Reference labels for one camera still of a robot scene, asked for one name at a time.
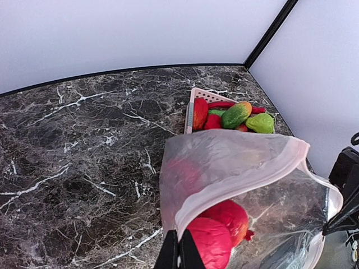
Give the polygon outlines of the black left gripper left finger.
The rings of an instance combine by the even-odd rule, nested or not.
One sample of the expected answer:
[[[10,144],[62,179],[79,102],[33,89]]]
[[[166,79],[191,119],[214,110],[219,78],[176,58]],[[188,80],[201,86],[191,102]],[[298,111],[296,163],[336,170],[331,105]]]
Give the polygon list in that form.
[[[154,269],[178,269],[178,237],[175,230],[166,233]]]

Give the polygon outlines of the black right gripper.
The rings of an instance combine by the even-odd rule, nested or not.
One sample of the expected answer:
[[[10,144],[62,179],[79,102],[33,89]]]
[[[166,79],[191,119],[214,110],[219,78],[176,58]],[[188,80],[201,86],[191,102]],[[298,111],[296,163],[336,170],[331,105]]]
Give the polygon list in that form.
[[[339,153],[329,174],[329,181],[339,189],[345,203],[343,208],[324,225],[322,235],[358,229],[358,193],[352,195],[358,186],[356,165],[358,165],[358,151],[346,147]]]

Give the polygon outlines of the red chili pepper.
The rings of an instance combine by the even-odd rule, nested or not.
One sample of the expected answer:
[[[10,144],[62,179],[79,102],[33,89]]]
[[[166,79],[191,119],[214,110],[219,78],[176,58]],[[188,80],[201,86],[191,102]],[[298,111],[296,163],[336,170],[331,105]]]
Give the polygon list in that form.
[[[225,108],[225,109],[229,109],[230,107],[234,106],[236,103],[235,102],[230,102],[230,101],[217,101],[217,102],[213,102],[213,103],[209,103],[208,104],[208,108],[209,109],[220,109],[220,108]],[[260,113],[265,113],[266,110],[265,108],[259,108],[259,107],[252,107],[252,114],[260,114]]]

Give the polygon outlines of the clear zip top bag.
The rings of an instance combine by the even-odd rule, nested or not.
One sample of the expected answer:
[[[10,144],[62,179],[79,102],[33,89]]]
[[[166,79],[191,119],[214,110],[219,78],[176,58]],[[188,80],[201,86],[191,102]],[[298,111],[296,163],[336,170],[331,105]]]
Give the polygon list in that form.
[[[281,134],[212,129],[170,138],[159,177],[164,231],[182,236],[203,211],[231,199],[242,206],[255,235],[232,251],[229,268],[314,268],[322,254],[323,227],[343,196],[306,164],[309,144]],[[200,190],[174,189],[169,163],[191,160]]]

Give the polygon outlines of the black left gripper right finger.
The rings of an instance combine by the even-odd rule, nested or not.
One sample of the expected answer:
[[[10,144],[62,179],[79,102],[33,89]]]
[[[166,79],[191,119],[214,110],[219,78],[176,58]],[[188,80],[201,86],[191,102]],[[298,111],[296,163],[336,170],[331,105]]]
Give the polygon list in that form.
[[[187,229],[179,241],[179,257],[180,269],[205,269],[191,232]]]

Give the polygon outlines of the red fruit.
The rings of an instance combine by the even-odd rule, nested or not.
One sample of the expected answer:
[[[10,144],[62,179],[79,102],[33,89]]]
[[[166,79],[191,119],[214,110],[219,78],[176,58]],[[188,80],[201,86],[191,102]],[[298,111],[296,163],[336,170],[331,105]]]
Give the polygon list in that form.
[[[207,217],[223,224],[229,230],[232,247],[237,247],[243,240],[250,241],[255,234],[248,228],[246,210],[232,200],[217,203],[199,217]]]
[[[174,160],[169,163],[169,175],[174,189],[179,193],[191,195],[200,190],[201,171],[198,164],[191,160]]]
[[[205,268],[226,268],[231,256],[229,230],[219,221],[198,217],[187,227],[196,244]]]

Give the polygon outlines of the red bell pepper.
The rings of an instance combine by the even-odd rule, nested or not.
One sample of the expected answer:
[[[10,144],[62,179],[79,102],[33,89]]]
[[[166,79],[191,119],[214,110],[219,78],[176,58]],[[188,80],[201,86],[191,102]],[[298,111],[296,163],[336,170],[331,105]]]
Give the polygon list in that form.
[[[210,114],[204,125],[204,130],[208,129],[221,129],[221,117],[216,114]]]

